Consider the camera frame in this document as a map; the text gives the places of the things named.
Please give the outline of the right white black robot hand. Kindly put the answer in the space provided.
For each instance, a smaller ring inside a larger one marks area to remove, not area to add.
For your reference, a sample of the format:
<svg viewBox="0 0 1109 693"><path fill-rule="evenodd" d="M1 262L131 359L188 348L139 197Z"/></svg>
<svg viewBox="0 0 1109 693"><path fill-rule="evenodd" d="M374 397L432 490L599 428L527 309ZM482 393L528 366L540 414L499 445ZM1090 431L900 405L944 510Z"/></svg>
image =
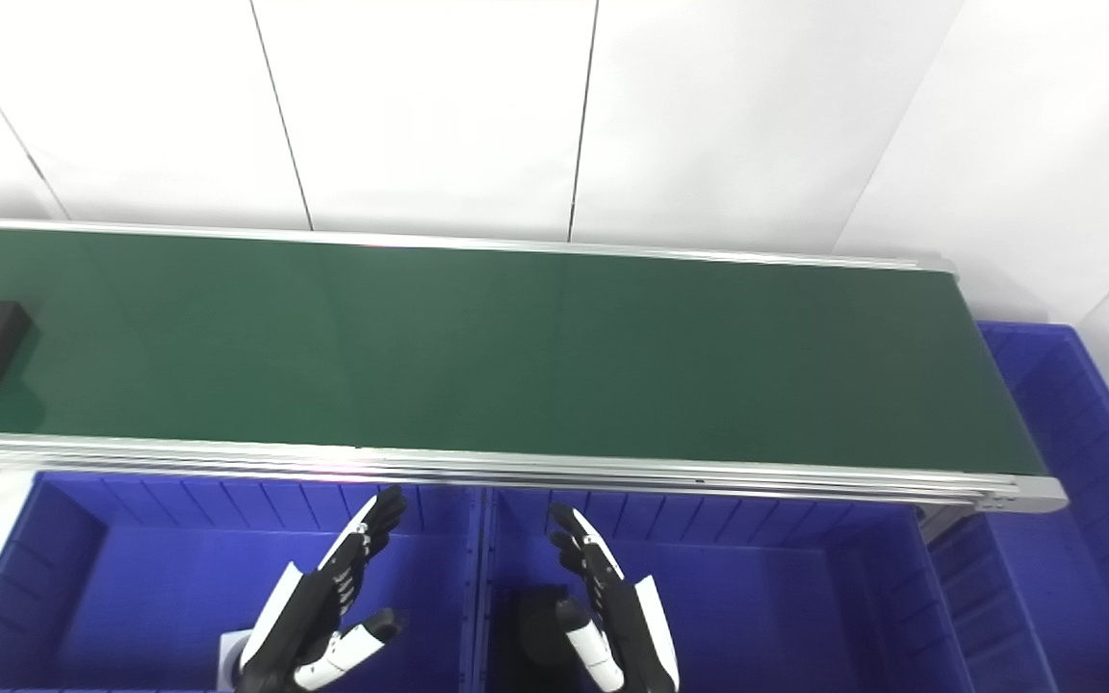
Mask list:
<svg viewBox="0 0 1109 693"><path fill-rule="evenodd" d="M589 600L589 607L572 597L554 602L554 619L586 674L602 692L678 692L681 671L655 579L630 582L572 505L551 501L549 514L560 565L580 575Z"/></svg>

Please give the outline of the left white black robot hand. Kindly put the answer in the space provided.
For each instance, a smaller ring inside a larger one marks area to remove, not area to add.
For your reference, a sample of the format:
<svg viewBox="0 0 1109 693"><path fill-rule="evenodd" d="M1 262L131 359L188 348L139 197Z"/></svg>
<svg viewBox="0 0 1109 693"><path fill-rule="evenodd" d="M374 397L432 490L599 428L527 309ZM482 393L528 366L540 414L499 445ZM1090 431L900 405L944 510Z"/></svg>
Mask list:
<svg viewBox="0 0 1109 693"><path fill-rule="evenodd" d="M391 608L347 629L342 622L405 509L400 487L384 488L352 516L317 569L285 567L240 654L235 692L321 692L400 635Z"/></svg>

